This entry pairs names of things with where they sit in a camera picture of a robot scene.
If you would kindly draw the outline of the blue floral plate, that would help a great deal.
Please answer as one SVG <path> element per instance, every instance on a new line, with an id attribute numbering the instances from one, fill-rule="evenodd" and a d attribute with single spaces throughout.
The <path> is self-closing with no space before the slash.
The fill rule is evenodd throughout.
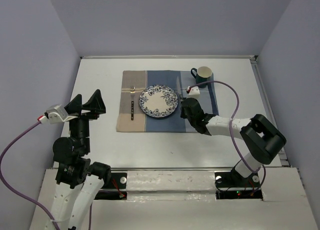
<path id="1" fill-rule="evenodd" d="M 170 116 L 177 109 L 178 102 L 179 98 L 176 92 L 161 84 L 148 86 L 138 98 L 140 109 L 152 118 Z"/>

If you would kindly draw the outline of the green mug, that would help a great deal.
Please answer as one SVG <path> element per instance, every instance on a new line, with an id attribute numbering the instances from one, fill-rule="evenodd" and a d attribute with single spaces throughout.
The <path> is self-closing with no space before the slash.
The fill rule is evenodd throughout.
<path id="1" fill-rule="evenodd" d="M 205 82 L 208 82 L 213 75 L 212 70 L 207 66 L 192 68 L 190 73 L 195 78 L 195 82 L 199 88 L 205 88 L 207 85 Z"/>

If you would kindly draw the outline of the blue and beige cloth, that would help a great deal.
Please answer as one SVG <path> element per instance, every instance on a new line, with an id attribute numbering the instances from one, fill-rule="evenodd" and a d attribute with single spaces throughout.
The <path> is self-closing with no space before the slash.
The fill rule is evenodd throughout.
<path id="1" fill-rule="evenodd" d="M 187 88 L 196 84 L 190 71 L 126 70 L 122 73 L 119 115 L 116 130 L 120 133 L 195 133 L 204 132 L 210 117 L 219 109 L 214 83 L 199 86 L 199 94 L 191 95 Z M 143 112 L 141 93 L 148 87 L 163 85 L 177 95 L 177 108 L 168 116 L 157 117 Z"/>

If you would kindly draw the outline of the metal fork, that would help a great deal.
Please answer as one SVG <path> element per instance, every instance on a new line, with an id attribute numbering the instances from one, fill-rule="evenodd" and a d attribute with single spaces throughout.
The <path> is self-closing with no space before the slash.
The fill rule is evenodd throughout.
<path id="1" fill-rule="evenodd" d="M 136 93 L 136 88 L 135 86 L 130 87 L 130 119 L 133 121 L 134 120 L 134 114 L 135 114 L 135 93 Z"/>

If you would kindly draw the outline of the metal knife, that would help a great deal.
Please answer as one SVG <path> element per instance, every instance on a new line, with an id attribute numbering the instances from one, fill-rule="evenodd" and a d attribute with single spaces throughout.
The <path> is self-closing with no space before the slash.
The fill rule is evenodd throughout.
<path id="1" fill-rule="evenodd" d="M 179 76 L 176 79 L 176 92 L 178 95 L 179 102 L 181 103 L 184 99 L 184 96 L 183 96 L 183 89 L 181 87 L 181 78 Z"/>

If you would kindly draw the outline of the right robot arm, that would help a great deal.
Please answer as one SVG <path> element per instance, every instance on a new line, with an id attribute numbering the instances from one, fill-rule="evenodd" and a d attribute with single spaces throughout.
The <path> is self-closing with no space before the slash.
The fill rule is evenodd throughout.
<path id="1" fill-rule="evenodd" d="M 197 99 L 184 98 L 180 117 L 200 134 L 231 138 L 240 160 L 222 181 L 233 187 L 242 186 L 261 167 L 269 165 L 287 143 L 285 136 L 262 114 L 242 119 L 221 117 L 205 113 Z"/>

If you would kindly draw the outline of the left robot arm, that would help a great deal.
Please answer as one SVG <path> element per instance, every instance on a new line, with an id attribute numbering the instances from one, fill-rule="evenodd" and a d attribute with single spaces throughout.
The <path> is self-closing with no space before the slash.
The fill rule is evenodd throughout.
<path id="1" fill-rule="evenodd" d="M 111 167 L 91 162 L 90 121 L 106 113 L 101 91 L 97 89 L 86 103 L 78 94 L 66 106 L 55 105 L 45 112 L 50 124 L 69 124 L 69 136 L 53 143 L 53 160 L 58 163 L 55 193 L 45 230 L 79 230 L 101 188 L 110 184 Z"/>

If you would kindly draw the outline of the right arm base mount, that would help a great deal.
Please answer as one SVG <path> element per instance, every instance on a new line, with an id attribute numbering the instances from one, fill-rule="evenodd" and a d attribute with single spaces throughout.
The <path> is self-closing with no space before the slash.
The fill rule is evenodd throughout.
<path id="1" fill-rule="evenodd" d="M 243 178 L 236 172 L 218 171 L 215 176 L 215 196 L 217 200 L 263 199 L 261 182 L 257 173 Z"/>

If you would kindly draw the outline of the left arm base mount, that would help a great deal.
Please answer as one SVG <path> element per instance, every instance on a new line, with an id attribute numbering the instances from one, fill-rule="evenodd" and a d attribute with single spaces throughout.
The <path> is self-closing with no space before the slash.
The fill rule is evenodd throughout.
<path id="1" fill-rule="evenodd" d="M 127 180 L 128 173 L 125 171 L 112 171 L 111 178 L 105 183 L 94 200 L 120 201 L 127 199 Z"/>

